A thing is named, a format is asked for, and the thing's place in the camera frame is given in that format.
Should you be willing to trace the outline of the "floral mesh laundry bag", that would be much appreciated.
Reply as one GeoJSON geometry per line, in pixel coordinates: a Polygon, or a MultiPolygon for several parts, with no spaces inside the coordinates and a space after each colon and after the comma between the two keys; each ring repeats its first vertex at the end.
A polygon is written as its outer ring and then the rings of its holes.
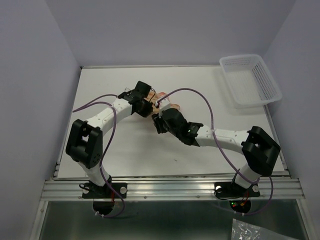
{"type": "Polygon", "coordinates": [[[180,110],[180,106],[175,103],[171,103],[169,97],[166,97],[162,101],[159,101],[159,99],[162,99],[167,94],[165,92],[154,92],[150,91],[148,96],[145,98],[148,102],[152,103],[152,114],[157,114],[159,112],[159,109],[166,110],[169,108],[180,110]]]}

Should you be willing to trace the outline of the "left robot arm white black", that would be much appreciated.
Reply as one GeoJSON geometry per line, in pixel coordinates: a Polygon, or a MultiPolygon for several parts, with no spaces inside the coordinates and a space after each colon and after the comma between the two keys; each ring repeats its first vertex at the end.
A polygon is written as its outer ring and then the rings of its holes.
{"type": "Polygon", "coordinates": [[[117,95],[112,103],[95,99],[76,109],[80,111],[96,104],[107,106],[91,118],[75,120],[65,147],[66,154],[82,167],[100,197],[111,193],[111,184],[107,182],[110,175],[102,166],[104,135],[109,130],[115,131],[117,123],[134,113],[148,117],[153,111],[153,103],[147,100],[151,90],[150,85],[138,81],[134,89],[117,95]]]}

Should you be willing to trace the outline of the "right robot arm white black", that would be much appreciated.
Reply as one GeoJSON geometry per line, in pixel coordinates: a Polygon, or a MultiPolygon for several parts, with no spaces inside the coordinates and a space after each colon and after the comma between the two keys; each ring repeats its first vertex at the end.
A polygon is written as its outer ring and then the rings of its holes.
{"type": "Polygon", "coordinates": [[[215,147],[222,155],[230,150],[244,156],[246,164],[230,182],[231,192],[242,195],[260,177],[272,175],[281,147],[261,127],[250,130],[211,129],[202,123],[187,121],[180,111],[169,108],[151,116],[158,134],[170,133],[188,146],[215,147]]]}

